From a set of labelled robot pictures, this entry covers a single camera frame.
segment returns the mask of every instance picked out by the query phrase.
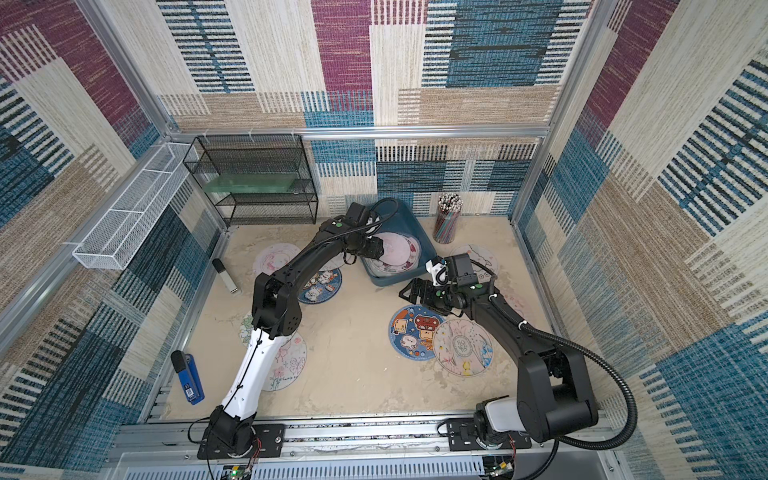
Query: blue cartoon coaster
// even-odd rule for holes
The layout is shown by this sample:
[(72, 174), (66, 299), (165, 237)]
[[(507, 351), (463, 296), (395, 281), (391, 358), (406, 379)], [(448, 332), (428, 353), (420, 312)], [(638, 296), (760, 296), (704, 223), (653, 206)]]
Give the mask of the blue cartoon coaster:
[(389, 341), (405, 358), (433, 359), (432, 337), (443, 322), (445, 319), (424, 306), (403, 307), (389, 321)]
[(341, 288), (341, 269), (318, 272), (306, 283), (299, 294), (301, 303), (323, 303), (330, 300)]

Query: black cable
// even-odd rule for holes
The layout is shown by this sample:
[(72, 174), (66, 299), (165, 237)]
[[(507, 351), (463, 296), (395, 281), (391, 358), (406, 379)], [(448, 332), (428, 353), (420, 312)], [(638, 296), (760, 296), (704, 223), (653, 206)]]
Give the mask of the black cable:
[(489, 292), (489, 293), (491, 293), (491, 294), (495, 293), (495, 291), (493, 290), (493, 287), (494, 287), (494, 283), (495, 283), (496, 279), (498, 278), (498, 277), (496, 276), (496, 274), (495, 274), (495, 273), (493, 273), (493, 271), (492, 271), (492, 270), (489, 270), (489, 269), (488, 269), (488, 267), (486, 267), (485, 265), (483, 265), (483, 264), (482, 264), (482, 263), (480, 263), (480, 262), (475, 262), (473, 259), (469, 259), (469, 261), (471, 261), (471, 262), (472, 262), (474, 265), (477, 265), (477, 266), (479, 266), (480, 268), (482, 268), (483, 270), (485, 270), (485, 272), (486, 272), (488, 275), (490, 275), (490, 276), (491, 276), (491, 279), (488, 281), (488, 282), (490, 283), (490, 285), (488, 285), (488, 292)]
[(205, 463), (206, 465), (208, 465), (208, 474), (210, 475), (210, 480), (216, 480), (214, 478), (214, 471), (210, 469), (210, 455), (208, 455), (208, 442), (206, 442), (206, 445), (205, 445)]
[(549, 456), (547, 457), (547, 460), (541, 464), (539, 468), (537, 468), (533, 473), (530, 475), (526, 475), (523, 478), (517, 478), (516, 480), (533, 480), (534, 478), (537, 478), (539, 475), (544, 473), (544, 470), (549, 468), (549, 465), (552, 464), (552, 461), (554, 460), (554, 454), (558, 452), (558, 446), (560, 446), (560, 442), (555, 439), (554, 444), (552, 444), (552, 451), (549, 452)]
[(320, 248), (321, 245), (324, 245), (324, 244), (326, 244), (328, 242), (332, 242), (332, 241), (334, 241), (334, 240), (336, 240), (338, 238), (346, 237), (347, 235), (350, 235), (351, 233), (357, 233), (357, 232), (361, 232), (361, 231), (364, 231), (364, 230), (370, 230), (370, 229), (372, 229), (374, 227), (377, 227), (377, 226), (381, 225), (382, 223), (386, 222), (390, 218), (394, 217), (395, 214), (397, 214), (397, 210), (400, 208), (400, 202), (396, 198), (392, 198), (392, 197), (383, 198), (383, 199), (379, 200), (378, 202), (376, 202), (375, 204), (373, 204), (373, 206), (370, 208), (370, 211), (373, 212), (376, 207), (378, 207), (381, 203), (386, 202), (386, 201), (395, 202), (395, 211), (390, 213), (387, 216), (387, 218), (382, 218), (380, 220), (377, 220), (376, 222), (368, 223), (367, 225), (362, 225), (361, 227), (350, 228), (346, 232), (337, 233), (336, 235), (332, 235), (332, 236), (326, 238), (325, 240), (317, 242), (317, 243), (313, 244), (310, 248), (304, 250), (298, 256), (294, 257), (290, 262), (288, 262), (288, 264), (286, 266), (295, 264), (296, 262), (298, 262), (302, 258), (306, 257), (306, 255), (308, 255), (311, 251), (313, 251), (313, 250), (315, 250), (317, 248)]
[(438, 423), (437, 427), (435, 428), (435, 430), (437, 430), (437, 434), (440, 435), (441, 437), (447, 437), (448, 436), (448, 431), (445, 432), (445, 435), (440, 433), (440, 427), (442, 427), (443, 425), (445, 425), (448, 422), (449, 422), (449, 419), (445, 419), (442, 422)]
[(198, 445), (199, 445), (200, 443), (203, 443), (203, 439), (200, 439), (200, 441), (199, 441), (199, 442), (195, 442), (195, 441), (192, 439), (192, 435), (191, 435), (191, 432), (192, 432), (192, 427), (194, 426), (194, 424), (195, 424), (195, 423), (200, 423), (200, 422), (202, 422), (203, 420), (208, 420), (208, 419), (210, 419), (210, 417), (205, 417), (204, 419), (195, 420), (194, 422), (192, 422), (192, 423), (190, 424), (190, 427), (187, 429), (187, 440), (189, 440), (189, 441), (190, 441), (190, 443), (196, 443), (196, 444), (198, 444)]
[(253, 349), (253, 352), (250, 354), (250, 358), (248, 359), (248, 365), (245, 366), (245, 370), (243, 371), (243, 376), (240, 377), (240, 381), (235, 386), (235, 391), (232, 392), (232, 396), (227, 401), (227, 404), (224, 406), (221, 411), (227, 410), (227, 407), (230, 406), (230, 403), (232, 403), (232, 400), (235, 398), (235, 395), (237, 394), (237, 390), (240, 390), (243, 388), (243, 380), (245, 380), (245, 374), (248, 373), (248, 368), (250, 367), (250, 363), (253, 361), (253, 356), (256, 355), (256, 351), (259, 349), (259, 345), (261, 345), (261, 336), (264, 333), (263, 330), (259, 329), (259, 339), (256, 341), (256, 347)]
[(569, 339), (564, 339), (563, 337), (554, 335), (552, 333), (542, 332), (541, 330), (532, 326), (530, 323), (516, 322), (515, 319), (511, 318), (499, 305), (496, 304), (497, 298), (498, 298), (497, 296), (492, 296), (490, 299), (493, 307), (496, 308), (497, 311), (499, 311), (507, 320), (513, 322), (521, 331), (530, 333), (532, 335), (536, 335), (539, 338), (545, 339), (549, 342), (559, 343), (561, 345), (571, 347), (572, 349), (582, 353), (584, 356), (586, 356), (593, 362), (597, 363), (597, 365), (600, 366), (600, 368), (602, 368), (603, 370), (605, 370), (605, 372), (607, 372), (607, 374), (611, 376), (614, 382), (616, 382), (616, 385), (618, 385), (619, 390), (621, 390), (621, 395), (624, 397), (624, 401), (627, 403), (627, 421), (626, 423), (624, 423), (624, 427), (621, 429), (621, 431), (618, 434), (614, 435), (613, 438), (610, 438), (608, 440), (602, 440), (600, 442), (588, 442), (585, 440), (573, 439), (571, 437), (562, 435), (562, 436), (556, 437), (556, 439), (560, 440), (563, 443), (567, 443), (569, 445), (573, 445), (574, 447), (578, 447), (580, 449), (585, 449), (585, 450), (615, 449), (619, 445), (629, 440), (629, 438), (634, 433), (635, 428), (637, 428), (637, 403), (634, 400), (634, 395), (632, 395), (632, 390), (629, 388), (629, 385), (623, 378), (621, 378), (621, 376), (611, 366), (611, 364), (606, 362), (597, 353), (592, 352), (588, 348), (585, 348), (576, 342), (572, 342)]
[(349, 262), (346, 261), (346, 251), (344, 252), (344, 264), (345, 265), (354, 265), (356, 262), (357, 262), (357, 255), (355, 255), (355, 259), (352, 260), (351, 263), (349, 263)]

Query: striped fabric wall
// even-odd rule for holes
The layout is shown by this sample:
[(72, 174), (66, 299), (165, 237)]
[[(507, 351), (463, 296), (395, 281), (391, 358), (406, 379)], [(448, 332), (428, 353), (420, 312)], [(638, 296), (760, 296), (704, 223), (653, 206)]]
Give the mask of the striped fabric wall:
[[(72, 0), (0, 0), (0, 310), (157, 140)], [(185, 184), (123, 272), (78, 267), (0, 359), (0, 476), (95, 478), (219, 230)]]
[(768, 478), (767, 42), (760, 0), (620, 0), (520, 221), (636, 478)]
[(73, 0), (0, 0), (0, 310), (158, 137)]
[[(545, 123), (591, 10), (591, 0), (104, 4), (182, 131)], [(466, 192), (474, 214), (506, 214), (538, 140), (502, 140), (313, 141), (319, 215), (389, 195), (434, 214), (442, 191)]]
[(3, 356), (3, 478), (95, 478), (138, 420), (220, 234), (191, 181), (126, 270), (78, 266)]

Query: drawn paper circle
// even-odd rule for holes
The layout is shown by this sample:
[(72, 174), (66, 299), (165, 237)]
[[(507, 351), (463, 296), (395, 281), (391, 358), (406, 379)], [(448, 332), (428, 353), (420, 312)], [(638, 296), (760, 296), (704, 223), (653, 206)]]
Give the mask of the drawn paper circle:
[(290, 262), (301, 249), (292, 243), (275, 243), (261, 250), (253, 262), (253, 272), (272, 275)]
[(299, 293), (301, 303), (323, 303), (336, 295), (341, 288), (341, 270), (318, 272), (304, 285)]
[(398, 233), (381, 232), (374, 235), (384, 242), (384, 254), (379, 261), (388, 265), (403, 265), (410, 257), (410, 244), (408, 240)]
[(270, 374), (264, 382), (263, 392), (282, 390), (293, 383), (306, 364), (306, 342), (298, 332), (277, 350)]
[(405, 235), (404, 237), (408, 241), (408, 248), (410, 252), (408, 260), (403, 265), (393, 266), (387, 263), (383, 263), (381, 260), (364, 258), (363, 261), (368, 264), (368, 267), (371, 269), (371, 273), (376, 276), (392, 276), (398, 273), (407, 272), (408, 270), (414, 269), (419, 265), (419, 257), (422, 254), (421, 244), (414, 237), (408, 235)]
[[(459, 245), (453, 249), (451, 255), (459, 255), (460, 253), (469, 253), (469, 258), (475, 262), (482, 263), (488, 269), (490, 269), (490, 271), (498, 275), (498, 259), (496, 258), (496, 255), (493, 254), (493, 252), (484, 246), (474, 244)], [(485, 270), (479, 266), (472, 264), (472, 269), (475, 271), (475, 273), (477, 273), (478, 281), (480, 283), (485, 283), (491, 280), (491, 276), (488, 275)]]
[(442, 368), (458, 376), (478, 375), (493, 360), (491, 336), (469, 319), (451, 319), (440, 325), (432, 348)]
[(320, 271), (333, 270), (335, 268), (341, 268), (344, 265), (344, 252), (339, 253), (331, 260), (328, 260), (325, 265), (320, 267)]
[(443, 322), (445, 319), (424, 306), (404, 306), (389, 321), (389, 341), (407, 359), (433, 359), (432, 337)]

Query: pencil holder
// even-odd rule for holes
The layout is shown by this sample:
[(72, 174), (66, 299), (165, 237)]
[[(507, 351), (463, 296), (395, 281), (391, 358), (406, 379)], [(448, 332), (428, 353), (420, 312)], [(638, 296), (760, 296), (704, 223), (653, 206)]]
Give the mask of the pencil holder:
[(440, 197), (437, 207), (437, 221), (432, 238), (437, 243), (451, 243), (456, 236), (458, 219), (462, 215), (462, 199), (458, 194)]

